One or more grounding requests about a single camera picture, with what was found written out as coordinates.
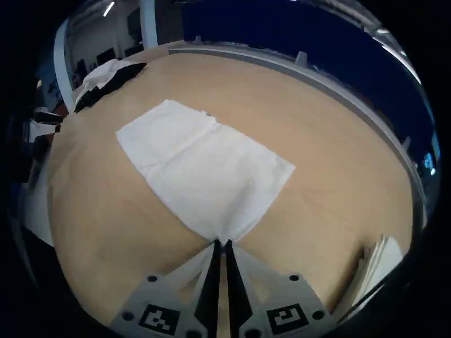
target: white cloth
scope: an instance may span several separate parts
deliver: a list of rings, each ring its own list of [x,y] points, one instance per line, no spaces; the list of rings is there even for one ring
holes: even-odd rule
[[[80,88],[76,90],[77,97],[75,97],[74,106],[77,105],[78,101],[80,101],[85,93],[93,90],[95,87],[102,89],[114,77],[119,69],[134,64],[137,64],[137,62],[113,59],[98,66],[91,73],[85,76]]]
[[[116,134],[163,203],[187,227],[223,244],[258,223],[295,169],[207,113],[172,100]]]

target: table surface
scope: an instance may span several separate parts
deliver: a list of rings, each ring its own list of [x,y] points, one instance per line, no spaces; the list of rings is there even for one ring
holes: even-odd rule
[[[330,309],[363,246],[381,233],[406,252],[408,176],[359,117],[287,75],[217,56],[176,54],[68,116],[49,169],[49,215],[61,267],[83,308],[108,325],[148,271],[168,273],[208,243],[156,197],[115,132],[165,99],[217,117],[296,165],[239,245],[270,268],[298,271]],[[219,331],[228,332],[222,274]]]

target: white sheet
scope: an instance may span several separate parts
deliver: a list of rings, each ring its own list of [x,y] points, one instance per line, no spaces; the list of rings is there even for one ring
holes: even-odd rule
[[[207,113],[172,100],[121,128],[117,139],[187,227],[224,244],[258,223],[295,169]]]

